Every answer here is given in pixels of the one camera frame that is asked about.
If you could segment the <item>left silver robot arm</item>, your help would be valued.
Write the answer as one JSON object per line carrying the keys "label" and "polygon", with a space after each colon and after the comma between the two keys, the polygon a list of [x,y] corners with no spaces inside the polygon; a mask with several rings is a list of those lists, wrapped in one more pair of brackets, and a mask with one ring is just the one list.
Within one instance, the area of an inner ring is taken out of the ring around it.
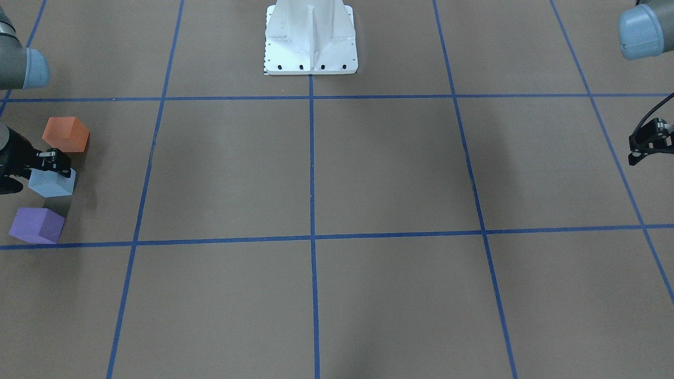
{"label": "left silver robot arm", "polygon": [[[618,21],[621,53],[628,60],[659,57],[673,50],[673,2],[636,1]],[[672,101],[668,94],[651,108],[628,137],[630,166],[653,154],[672,154],[672,124],[654,114]]]}

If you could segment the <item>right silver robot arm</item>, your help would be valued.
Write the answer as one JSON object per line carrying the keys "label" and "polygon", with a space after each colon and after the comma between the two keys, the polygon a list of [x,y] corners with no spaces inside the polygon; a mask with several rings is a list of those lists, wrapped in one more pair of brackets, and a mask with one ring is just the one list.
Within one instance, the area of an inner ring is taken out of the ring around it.
{"label": "right silver robot arm", "polygon": [[[51,78],[43,53],[23,46],[12,20],[1,10],[1,87],[31,89],[46,86]],[[72,161],[58,148],[35,149],[24,136],[4,123],[1,125],[1,193],[19,193],[24,185],[19,177],[31,179],[32,171],[51,171],[70,179]]]}

